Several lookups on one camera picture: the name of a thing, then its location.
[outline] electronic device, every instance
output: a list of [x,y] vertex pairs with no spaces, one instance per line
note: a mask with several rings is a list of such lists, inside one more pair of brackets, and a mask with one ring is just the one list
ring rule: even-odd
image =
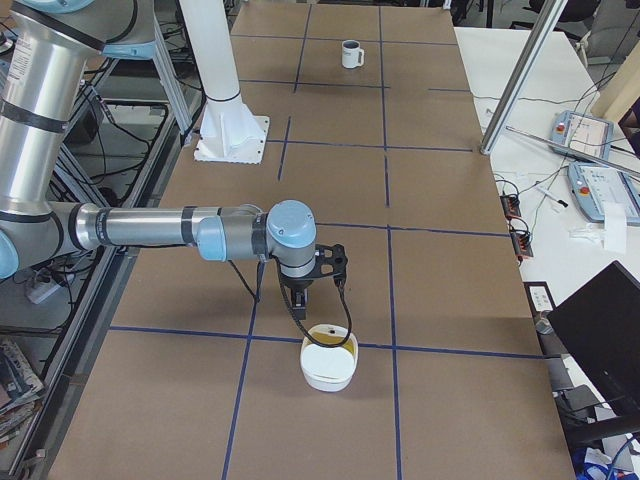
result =
[[615,261],[547,318],[618,415],[565,432],[567,440],[640,432],[640,282]]
[[640,225],[640,196],[626,174],[587,162],[573,162],[568,171],[571,190],[591,222],[604,222],[604,202],[624,206],[627,225]]
[[[606,160],[609,158],[612,139],[613,122],[571,110],[556,117],[551,131],[551,140],[574,150],[571,156],[578,159],[583,157],[576,152]],[[565,153],[564,150],[551,148],[558,153]]]

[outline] yellow liquid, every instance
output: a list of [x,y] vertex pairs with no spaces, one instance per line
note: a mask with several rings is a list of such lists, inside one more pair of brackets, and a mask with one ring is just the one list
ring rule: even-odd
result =
[[[319,342],[322,343],[326,343],[326,344],[332,344],[332,343],[339,343],[343,337],[338,337],[335,335],[329,335],[328,333],[322,333],[322,332],[313,332],[311,334],[311,336],[313,338],[315,338],[316,340],[318,340]],[[345,350],[347,350],[349,353],[351,353],[351,355],[356,356],[356,349],[355,346],[353,344],[353,340],[350,338],[349,340],[347,340],[347,343],[345,343],[344,345],[342,345],[342,347],[340,348],[344,348]]]

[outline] blue and white device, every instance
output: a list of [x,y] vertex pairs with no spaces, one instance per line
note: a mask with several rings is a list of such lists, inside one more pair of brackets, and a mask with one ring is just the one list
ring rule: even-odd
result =
[[640,226],[640,195],[626,173],[593,163],[569,165],[569,182],[580,209],[591,222],[604,222],[604,202],[624,206],[627,225]]
[[[572,110],[566,110],[558,115],[551,131],[551,141],[603,160],[609,157],[612,139],[613,122]],[[565,153],[559,149],[554,150],[561,154]],[[571,156],[578,160],[583,159],[579,153]]]

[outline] label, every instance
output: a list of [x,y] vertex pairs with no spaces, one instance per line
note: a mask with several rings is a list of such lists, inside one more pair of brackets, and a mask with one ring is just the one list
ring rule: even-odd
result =
[[551,300],[549,299],[547,290],[544,287],[531,286],[529,287],[529,293],[531,295],[533,306],[538,312],[553,310],[553,305],[551,305]]
[[7,81],[10,83],[23,84],[23,79],[29,74],[31,69],[31,57],[33,55],[31,43],[18,38],[16,48],[13,52],[13,60],[9,68]]

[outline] blue joint cover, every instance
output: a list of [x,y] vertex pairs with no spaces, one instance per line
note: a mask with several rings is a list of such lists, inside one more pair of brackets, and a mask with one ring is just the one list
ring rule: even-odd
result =
[[156,51],[155,40],[147,43],[108,44],[102,54],[119,60],[150,60]]
[[16,247],[9,237],[0,230],[0,278],[9,278],[16,273],[20,266],[20,259]]
[[289,248],[304,248],[316,241],[313,212],[297,200],[275,205],[267,217],[267,230],[278,243]]
[[196,243],[200,256],[205,260],[224,262],[227,260],[227,243],[220,217],[207,217],[200,221]]
[[46,13],[71,13],[91,5],[94,0],[18,0],[40,12]]

